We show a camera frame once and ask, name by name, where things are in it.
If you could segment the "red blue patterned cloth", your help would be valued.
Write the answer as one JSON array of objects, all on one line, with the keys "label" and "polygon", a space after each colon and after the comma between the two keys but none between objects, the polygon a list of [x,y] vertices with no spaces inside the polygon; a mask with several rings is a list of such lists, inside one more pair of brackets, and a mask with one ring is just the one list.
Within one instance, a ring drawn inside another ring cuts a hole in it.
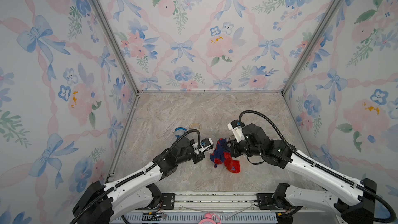
[{"label": "red blue patterned cloth", "polygon": [[240,173],[240,162],[232,159],[229,141],[227,139],[217,140],[216,148],[210,155],[210,160],[216,169],[218,165],[224,165],[231,173]]}]

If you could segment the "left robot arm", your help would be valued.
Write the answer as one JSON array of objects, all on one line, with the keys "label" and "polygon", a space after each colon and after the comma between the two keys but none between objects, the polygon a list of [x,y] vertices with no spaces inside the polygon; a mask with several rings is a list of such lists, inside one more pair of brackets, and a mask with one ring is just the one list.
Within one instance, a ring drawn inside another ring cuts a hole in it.
[{"label": "left robot arm", "polygon": [[213,148],[210,138],[199,142],[180,137],[140,170],[115,181],[91,184],[73,208],[73,224],[109,224],[136,209],[156,208],[162,193],[156,183],[170,176],[179,164],[205,159]]}]

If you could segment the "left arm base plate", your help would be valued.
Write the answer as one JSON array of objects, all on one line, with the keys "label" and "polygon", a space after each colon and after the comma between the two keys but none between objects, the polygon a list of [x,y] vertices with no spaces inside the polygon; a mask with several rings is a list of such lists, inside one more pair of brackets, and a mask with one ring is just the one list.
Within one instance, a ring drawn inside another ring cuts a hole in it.
[{"label": "left arm base plate", "polygon": [[147,207],[138,208],[138,210],[173,210],[175,206],[175,193],[162,193],[160,197],[153,200]]}]

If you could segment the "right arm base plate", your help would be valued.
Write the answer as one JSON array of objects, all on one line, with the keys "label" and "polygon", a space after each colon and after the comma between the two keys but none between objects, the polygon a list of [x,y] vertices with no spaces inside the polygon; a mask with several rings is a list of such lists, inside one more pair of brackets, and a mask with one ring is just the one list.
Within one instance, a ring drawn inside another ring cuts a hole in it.
[{"label": "right arm base plate", "polygon": [[291,205],[284,197],[274,196],[273,193],[257,193],[256,200],[254,201],[255,206],[260,210],[294,210],[297,207]]}]

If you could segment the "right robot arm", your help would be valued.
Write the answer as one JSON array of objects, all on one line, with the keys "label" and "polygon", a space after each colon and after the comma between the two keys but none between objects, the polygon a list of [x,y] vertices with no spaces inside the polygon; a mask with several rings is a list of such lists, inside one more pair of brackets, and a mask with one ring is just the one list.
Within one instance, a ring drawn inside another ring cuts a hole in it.
[{"label": "right robot arm", "polygon": [[310,179],[322,191],[302,189],[280,183],[269,200],[261,205],[289,209],[289,216],[302,207],[329,212],[348,224],[393,223],[394,209],[377,195],[377,184],[366,178],[348,177],[311,159],[282,138],[271,140],[255,124],[243,125],[238,120],[228,124],[233,132],[231,156],[259,156],[264,163],[286,169]]}]

